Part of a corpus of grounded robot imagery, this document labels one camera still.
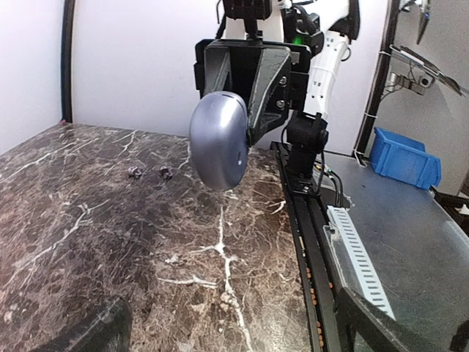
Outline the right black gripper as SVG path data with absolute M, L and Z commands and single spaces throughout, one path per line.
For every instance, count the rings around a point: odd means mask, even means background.
M 229 44 L 229 49 L 212 43 Z M 269 47 L 288 49 L 263 49 Z M 231 91 L 248 102 L 249 147 L 285 123 L 287 100 L 292 108 L 304 106 L 311 65 L 311 50 L 305 45 L 203 39 L 195 45 L 195 57 L 195 85 L 200 95 Z M 280 84 L 282 78 L 289 79 L 289 91 Z

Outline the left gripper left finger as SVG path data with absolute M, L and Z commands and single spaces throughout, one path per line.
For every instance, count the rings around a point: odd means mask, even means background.
M 122 297 L 112 296 L 63 334 L 36 351 L 128 351 L 132 311 Z

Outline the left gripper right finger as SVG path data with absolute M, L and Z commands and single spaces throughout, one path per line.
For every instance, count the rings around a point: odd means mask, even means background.
M 348 287 L 337 295 L 335 314 L 343 351 L 355 350 L 356 334 L 373 351 L 436 350 L 436 345 L 406 329 Z

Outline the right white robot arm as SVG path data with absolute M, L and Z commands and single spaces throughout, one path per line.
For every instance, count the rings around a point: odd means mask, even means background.
M 190 124 L 206 185 L 235 187 L 248 150 L 285 126 L 287 170 L 312 176 L 328 140 L 328 100 L 360 30 L 357 1 L 225 1 L 217 35 L 196 47 L 200 99 Z

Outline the purple round charging case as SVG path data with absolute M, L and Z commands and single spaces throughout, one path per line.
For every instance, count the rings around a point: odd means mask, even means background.
M 191 159 L 201 181 L 217 191 L 236 187 L 248 157 L 248 114 L 244 100 L 233 92 L 205 95 L 190 123 Z

